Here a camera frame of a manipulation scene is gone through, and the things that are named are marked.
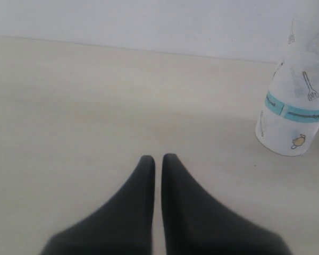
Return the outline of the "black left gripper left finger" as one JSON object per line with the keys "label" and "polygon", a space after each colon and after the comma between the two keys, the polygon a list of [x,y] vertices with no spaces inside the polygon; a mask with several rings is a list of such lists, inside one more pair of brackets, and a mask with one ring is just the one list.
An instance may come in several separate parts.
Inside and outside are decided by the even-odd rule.
{"label": "black left gripper left finger", "polygon": [[93,214],[53,235],[42,254],[152,254],[155,161],[142,156],[128,180]]}

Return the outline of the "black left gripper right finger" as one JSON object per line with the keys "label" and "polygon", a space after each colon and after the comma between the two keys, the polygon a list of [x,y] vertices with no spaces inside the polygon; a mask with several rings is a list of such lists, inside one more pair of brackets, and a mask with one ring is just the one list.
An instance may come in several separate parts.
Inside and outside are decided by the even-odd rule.
{"label": "black left gripper right finger", "polygon": [[291,254],[279,235],[213,198],[176,154],[163,157],[161,206],[167,254]]}

